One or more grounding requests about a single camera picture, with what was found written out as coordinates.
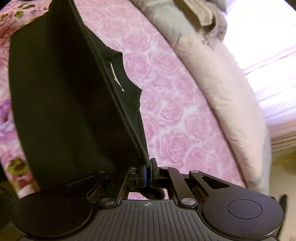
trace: silver screw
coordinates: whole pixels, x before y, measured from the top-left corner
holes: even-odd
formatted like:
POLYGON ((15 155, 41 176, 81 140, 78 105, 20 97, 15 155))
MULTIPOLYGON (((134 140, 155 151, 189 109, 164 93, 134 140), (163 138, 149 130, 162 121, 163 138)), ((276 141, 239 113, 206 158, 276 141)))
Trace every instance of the silver screw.
POLYGON ((103 199, 101 199, 101 204, 106 205, 106 206, 112 205, 114 203, 115 203, 115 201, 112 198, 103 198, 103 199))
POLYGON ((193 198, 189 198, 189 197, 187 197, 187 198, 183 198, 183 199, 181 200, 181 203, 183 203, 184 205, 191 206, 191 205, 195 204, 196 201, 195 201, 193 198))

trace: rose print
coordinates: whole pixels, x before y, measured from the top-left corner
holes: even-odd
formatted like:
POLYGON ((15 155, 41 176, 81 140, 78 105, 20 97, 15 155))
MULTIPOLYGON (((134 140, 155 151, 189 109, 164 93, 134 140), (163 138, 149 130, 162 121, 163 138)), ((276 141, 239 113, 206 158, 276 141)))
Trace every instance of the rose print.
POLYGON ((144 27, 144 31, 145 31, 147 34, 149 34, 150 36, 152 36, 152 35, 154 35, 154 34, 161 35, 161 34, 158 32, 157 28, 156 28, 152 23, 150 23, 150 22, 149 22, 148 24, 145 25, 145 27, 144 27))
POLYGON ((1 16, 0 16, 0 20, 5 19, 8 15, 9 15, 8 13, 1 15, 1 16))
POLYGON ((163 51, 170 51, 172 49, 172 47, 169 45, 169 43, 165 40, 165 38, 161 34, 157 34, 155 36, 155 40, 157 42, 157 46, 163 51))
POLYGON ((152 82, 152 86, 158 89, 159 91, 167 91, 172 88, 172 80, 167 78, 165 75, 156 75, 152 82))
POLYGON ((180 129, 173 129, 155 142, 159 156, 171 162, 172 166, 184 163, 184 157, 192 145, 187 133, 180 129))
POLYGON ((15 17, 16 18, 22 18, 24 16, 24 11, 17 11, 16 13, 15 13, 15 17))
POLYGON ((164 51, 155 51, 150 55, 150 62, 153 66, 157 66, 164 73, 172 74, 178 71, 176 61, 177 57, 171 53, 164 51))
POLYGON ((30 4, 30 5, 26 6, 26 7, 24 7, 23 9, 29 9, 29 8, 32 8, 32 7, 35 7, 35 6, 36 6, 35 4, 30 4))
POLYGON ((10 36, 21 26, 15 24, 13 14, 0 22, 0 47, 9 48, 10 36))
POLYGON ((25 160, 25 154, 20 146, 18 139, 15 139, 10 142, 0 144, 0 160, 3 166, 3 169, 6 169, 10 161, 14 158, 20 158, 25 160))
POLYGON ((194 145, 188 150, 185 157, 186 173, 191 170, 217 176, 215 163, 208 159, 206 150, 200 145, 194 145))
MULTIPOLYGON (((5 58, 1 57, 1 49, 0 49, 0 75, 5 76, 6 71, 5 68, 7 67, 7 61, 5 58)), ((0 88, 3 88, 3 86, 7 86, 6 84, 4 85, 4 83, 7 83, 7 77, 1 80, 2 83, 0 84, 0 88)))
POLYGON ((140 103, 141 109, 153 113, 156 113, 160 107, 160 100, 152 89, 145 89, 142 91, 140 103))
POLYGON ((16 138, 17 132, 12 121, 7 121, 0 125, 0 142, 5 143, 15 140, 16 138))
POLYGON ((173 97, 166 97, 165 106, 162 107, 160 112, 161 120, 165 123, 176 124, 183 116, 183 109, 179 101, 173 97))
POLYGON ((199 106, 198 109, 201 112, 207 112, 207 113, 213 114, 212 111, 210 110, 209 104, 208 104, 203 92, 200 90, 198 85, 194 91, 194 100, 193 101, 198 104, 198 106, 199 106))
POLYGON ((211 131, 215 135, 219 135, 219 136, 223 135, 220 129, 218 120, 212 113, 210 113, 209 116, 207 117, 207 121, 208 121, 208 125, 211 127, 211 131))
POLYGON ((20 2, 18 0, 15 1, 10 1, 8 4, 6 4, 6 6, 4 8, 2 8, 2 11, 6 11, 9 9, 13 9, 16 7, 16 5, 18 5, 20 2))
POLYGON ((108 12, 112 14, 113 17, 118 19, 129 19, 130 21, 134 21, 138 17, 138 15, 135 14, 134 8, 120 5, 114 5, 109 7, 108 12))
POLYGON ((159 134, 159 123, 156 116, 151 112, 141 112, 145 137, 147 144, 152 142, 152 138, 159 134))
POLYGON ((92 7, 85 7, 84 5, 77 8, 81 17, 90 22, 100 21, 102 18, 110 16, 110 13, 108 13, 108 11, 106 11, 105 9, 93 9, 92 7))
POLYGON ((125 45, 135 52, 144 52, 149 47, 149 38, 142 32, 135 32, 128 35, 125 39, 125 45))
POLYGON ((128 33, 128 25, 116 18, 102 19, 100 22, 101 33, 109 38, 118 38, 128 33))
POLYGON ((127 76, 139 87, 142 80, 151 76, 151 65, 144 54, 123 54, 123 60, 127 76))
POLYGON ((217 136, 215 134, 213 134, 210 137, 205 138, 204 140, 201 140, 200 142, 202 144, 202 147, 208 153, 208 155, 214 156, 216 158, 214 148, 217 144, 221 145, 219 138, 217 138, 217 136))
POLYGON ((22 159, 14 158, 10 161, 6 170, 13 176, 22 176, 28 172, 29 167, 22 159))
POLYGON ((175 78, 174 84, 180 97, 187 103, 193 102, 197 86, 190 75, 179 75, 175 78))
POLYGON ((113 3, 109 0, 84 0, 83 3, 85 5, 89 5, 90 7, 95 5, 97 8, 108 7, 110 5, 113 5, 113 3))
MULTIPOLYGON (((133 11, 133 15, 136 15, 135 12, 137 12, 138 10, 135 9, 133 11)), ((148 34, 146 31, 144 31, 145 29, 145 26, 147 24, 151 24, 151 23, 146 23, 146 19, 145 19, 145 15, 140 15, 138 16, 137 18, 135 18, 133 21, 133 24, 132 24, 132 28, 133 28, 133 31, 141 31, 144 35, 147 35, 147 37, 149 38, 148 39, 148 42, 151 43, 151 36, 150 34, 148 34)))
POLYGON ((11 112, 11 99, 7 99, 0 105, 0 125, 8 121, 11 112))
POLYGON ((198 140, 204 140, 209 135, 207 119, 198 111, 186 117, 185 126, 187 132, 198 140))
POLYGON ((218 158, 220 163, 227 165, 229 163, 229 160, 233 158, 229 147, 227 146, 228 143, 224 138, 221 137, 221 135, 217 136, 215 140, 213 140, 213 143, 214 151, 212 152, 212 156, 214 158, 218 158))
POLYGON ((88 2, 90 2, 91 6, 96 6, 96 7, 108 7, 108 6, 114 6, 114 5, 123 5, 126 3, 126 0, 88 0, 88 2))
POLYGON ((25 186, 29 185, 29 183, 25 179, 19 180, 18 183, 19 183, 21 189, 24 188, 25 186))

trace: pink rose pattern fabric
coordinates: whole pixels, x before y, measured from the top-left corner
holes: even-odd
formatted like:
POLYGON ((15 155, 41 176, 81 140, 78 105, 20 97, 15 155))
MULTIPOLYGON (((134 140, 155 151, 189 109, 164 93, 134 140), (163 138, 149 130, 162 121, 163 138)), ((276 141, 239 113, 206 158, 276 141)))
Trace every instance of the pink rose pattern fabric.
MULTIPOLYGON (((146 17, 128 0, 75 3, 84 23, 107 46, 123 52, 127 75, 143 90, 140 111, 149 156, 159 166, 175 167, 182 173, 198 169, 244 186, 205 97, 146 17)), ((19 197, 37 191, 38 185, 13 120, 8 82, 10 36, 44 14, 49 4, 50 0, 12 0, 0 12, 0 158, 19 197)))

